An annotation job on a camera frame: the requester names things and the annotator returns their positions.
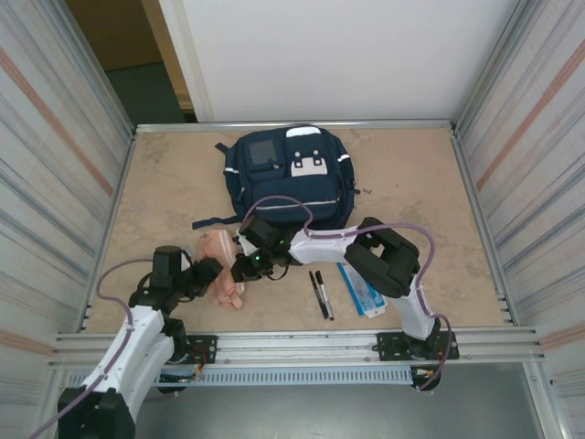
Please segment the aluminium table edge rail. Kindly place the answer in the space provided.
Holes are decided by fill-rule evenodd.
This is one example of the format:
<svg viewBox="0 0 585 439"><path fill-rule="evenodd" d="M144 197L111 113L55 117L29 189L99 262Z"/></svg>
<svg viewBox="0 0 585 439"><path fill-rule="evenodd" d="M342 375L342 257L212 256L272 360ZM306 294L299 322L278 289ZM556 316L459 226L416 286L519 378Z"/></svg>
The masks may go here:
<svg viewBox="0 0 585 439"><path fill-rule="evenodd" d="M138 124L138 134L195 133L195 132L248 132L263 131L289 125L316 125L334 129L434 129L452 127L445 119L399 119L363 121L302 121L302 122L231 122L231 123L153 123Z"/></svg>

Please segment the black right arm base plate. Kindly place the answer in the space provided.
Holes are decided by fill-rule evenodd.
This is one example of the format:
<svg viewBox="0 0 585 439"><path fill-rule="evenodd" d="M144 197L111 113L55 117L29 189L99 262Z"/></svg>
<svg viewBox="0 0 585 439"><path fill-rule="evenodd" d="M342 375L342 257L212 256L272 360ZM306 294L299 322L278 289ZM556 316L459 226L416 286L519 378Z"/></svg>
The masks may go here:
<svg viewBox="0 0 585 439"><path fill-rule="evenodd" d="M440 331L426 340L409 337L403 332L382 332L376 335L372 348L380 361L459 359L460 351L454 334Z"/></svg>

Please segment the brown wooden door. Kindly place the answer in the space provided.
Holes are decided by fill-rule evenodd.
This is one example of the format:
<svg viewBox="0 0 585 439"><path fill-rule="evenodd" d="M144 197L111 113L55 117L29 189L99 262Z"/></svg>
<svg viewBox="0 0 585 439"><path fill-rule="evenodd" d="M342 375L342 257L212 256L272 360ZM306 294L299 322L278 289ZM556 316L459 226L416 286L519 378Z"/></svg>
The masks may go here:
<svg viewBox="0 0 585 439"><path fill-rule="evenodd" d="M141 0L65 0L102 68L162 61Z"/></svg>

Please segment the pink pencil case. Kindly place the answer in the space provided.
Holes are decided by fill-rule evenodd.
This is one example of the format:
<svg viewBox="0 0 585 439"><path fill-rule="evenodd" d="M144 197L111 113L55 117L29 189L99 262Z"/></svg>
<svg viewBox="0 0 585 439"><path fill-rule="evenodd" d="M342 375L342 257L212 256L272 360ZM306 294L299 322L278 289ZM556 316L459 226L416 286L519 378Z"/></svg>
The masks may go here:
<svg viewBox="0 0 585 439"><path fill-rule="evenodd" d="M210 230L199 240L198 255L201 258L215 259L222 266L221 273L209 288L214 303L240 310L243 307L241 296L245 291L245 284L237 283L231 274L236 254L236 245L227 230Z"/></svg>

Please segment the white door frame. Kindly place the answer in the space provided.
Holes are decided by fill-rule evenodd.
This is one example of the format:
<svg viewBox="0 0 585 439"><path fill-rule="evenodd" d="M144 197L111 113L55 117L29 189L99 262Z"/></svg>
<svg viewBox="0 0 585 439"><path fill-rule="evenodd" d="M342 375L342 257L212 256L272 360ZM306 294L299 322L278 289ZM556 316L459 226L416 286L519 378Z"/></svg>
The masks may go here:
<svg viewBox="0 0 585 439"><path fill-rule="evenodd" d="M212 123L215 116L188 22L186 0L159 0L159 4L197 120Z"/></svg>

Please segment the thin black pen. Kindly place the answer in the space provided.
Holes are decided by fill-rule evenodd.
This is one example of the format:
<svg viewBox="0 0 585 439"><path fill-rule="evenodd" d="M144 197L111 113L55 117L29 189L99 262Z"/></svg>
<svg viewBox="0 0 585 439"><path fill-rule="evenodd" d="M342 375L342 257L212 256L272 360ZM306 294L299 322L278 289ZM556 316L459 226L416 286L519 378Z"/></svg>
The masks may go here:
<svg viewBox="0 0 585 439"><path fill-rule="evenodd" d="M310 280L311 280L311 283L312 283L312 287L314 289L314 294L316 296L317 302L318 302L319 307L321 309L322 315L323 315L324 319L326 320L326 319L329 318L329 315L328 315L328 312L327 312L327 309L326 309L324 300L323 300L323 298L321 296L320 290L319 290L319 288L317 286L317 282L315 280L315 277L314 277L314 274L313 274L312 271L309 271L309 276L310 276Z"/></svg>

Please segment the black and white marker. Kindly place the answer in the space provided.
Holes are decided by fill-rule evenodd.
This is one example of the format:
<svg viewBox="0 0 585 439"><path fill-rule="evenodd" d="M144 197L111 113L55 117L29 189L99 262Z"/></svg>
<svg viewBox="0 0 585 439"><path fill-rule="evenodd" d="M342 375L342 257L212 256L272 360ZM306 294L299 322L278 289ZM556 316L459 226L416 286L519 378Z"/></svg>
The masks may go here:
<svg viewBox="0 0 585 439"><path fill-rule="evenodd" d="M333 310L331 308L330 301L329 301L329 298L328 298L328 295L327 295L327 292L325 289L324 279L323 279L323 276L321 274L321 271L317 271L315 273L315 276L316 276L316 282L318 283L319 288L321 290L321 295L322 295L323 300L324 300L325 310L328 314L328 318L329 318L329 320L334 321L335 316L334 316Z"/></svg>

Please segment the long aluminium mounting rail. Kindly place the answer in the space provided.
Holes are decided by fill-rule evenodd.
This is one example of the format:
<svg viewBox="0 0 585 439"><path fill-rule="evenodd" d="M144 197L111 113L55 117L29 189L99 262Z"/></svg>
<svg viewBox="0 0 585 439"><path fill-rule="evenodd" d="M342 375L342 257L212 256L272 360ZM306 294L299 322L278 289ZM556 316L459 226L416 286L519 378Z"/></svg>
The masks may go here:
<svg viewBox="0 0 585 439"><path fill-rule="evenodd" d="M218 332L206 360L214 367L355 366L379 361L376 330ZM532 327L456 327L453 362L522 363L545 359ZM80 333L57 337L48 365L53 369L92 368L113 334Z"/></svg>

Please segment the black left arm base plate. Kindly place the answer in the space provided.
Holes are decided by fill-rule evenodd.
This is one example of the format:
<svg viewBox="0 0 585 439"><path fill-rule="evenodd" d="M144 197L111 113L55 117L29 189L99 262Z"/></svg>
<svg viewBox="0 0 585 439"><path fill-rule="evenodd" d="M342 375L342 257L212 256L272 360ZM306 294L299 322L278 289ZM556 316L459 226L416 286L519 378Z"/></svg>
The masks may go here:
<svg viewBox="0 0 585 439"><path fill-rule="evenodd" d="M218 353L218 337L215 335L187 335L186 350L182 357L171 358L168 364L214 364Z"/></svg>

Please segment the navy blue backpack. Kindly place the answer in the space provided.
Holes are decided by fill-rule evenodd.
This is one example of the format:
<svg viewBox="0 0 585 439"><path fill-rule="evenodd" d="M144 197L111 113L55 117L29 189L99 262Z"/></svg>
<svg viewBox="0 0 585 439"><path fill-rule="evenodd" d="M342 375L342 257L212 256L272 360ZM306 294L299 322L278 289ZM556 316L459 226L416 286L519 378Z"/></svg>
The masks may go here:
<svg viewBox="0 0 585 439"><path fill-rule="evenodd" d="M192 223L194 230L243 221L250 208L270 224L302 225L312 213L314 230L346 226L355 205L355 171L336 135L314 125L253 132L224 155L223 175L235 215Z"/></svg>

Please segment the blue white ruler set package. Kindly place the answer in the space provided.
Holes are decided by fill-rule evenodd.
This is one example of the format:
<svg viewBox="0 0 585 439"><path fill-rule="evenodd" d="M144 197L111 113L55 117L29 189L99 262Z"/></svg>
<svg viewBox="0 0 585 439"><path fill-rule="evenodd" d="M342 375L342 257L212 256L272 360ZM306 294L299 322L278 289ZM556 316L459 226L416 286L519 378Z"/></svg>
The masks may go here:
<svg viewBox="0 0 585 439"><path fill-rule="evenodd" d="M387 301L349 263L337 265L360 316L374 318L386 312Z"/></svg>

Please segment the aluminium side rail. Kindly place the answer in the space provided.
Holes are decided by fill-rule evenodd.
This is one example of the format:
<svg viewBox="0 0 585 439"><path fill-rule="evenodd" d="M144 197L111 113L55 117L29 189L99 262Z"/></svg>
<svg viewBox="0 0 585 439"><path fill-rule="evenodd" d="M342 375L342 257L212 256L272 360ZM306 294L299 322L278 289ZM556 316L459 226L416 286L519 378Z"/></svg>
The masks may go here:
<svg viewBox="0 0 585 439"><path fill-rule="evenodd" d="M91 310L93 308L93 301L94 296L96 295L96 290L98 286L98 282L101 278L101 273L103 269L103 265L106 259L107 251L109 248L111 235L114 227L114 223L116 220L117 212L120 206L120 202L122 199L122 193L124 190L124 186L127 180L127 176L129 173L129 169L133 159L133 153L136 147L136 138L137 132L133 132L133 136L130 139L129 147L122 162L122 169L119 175L117 186L112 195L112 201L110 205L109 214L107 217L107 221L104 226L104 231L101 239L101 244L99 246L98 252L95 257L93 271L91 274L90 281L88 283L88 289L85 295L84 305L80 311L80 315L78 318L77 323L77 332L84 332L87 327L87 322L91 315Z"/></svg>
<svg viewBox="0 0 585 439"><path fill-rule="evenodd" d="M457 166L459 168L463 186L473 213L476 228L479 233L480 241L484 249L484 255L488 264L488 268L492 277L496 295L498 299L504 303L502 309L503 319L507 325L518 326L516 318L516 309L510 299L510 291L508 281L505 278L504 268L500 262L497 249L495 247L495 240L488 227L488 222L484 216L482 205L479 199L479 193L468 167L463 146L460 137L451 129L450 140L452 149L455 155Z"/></svg>

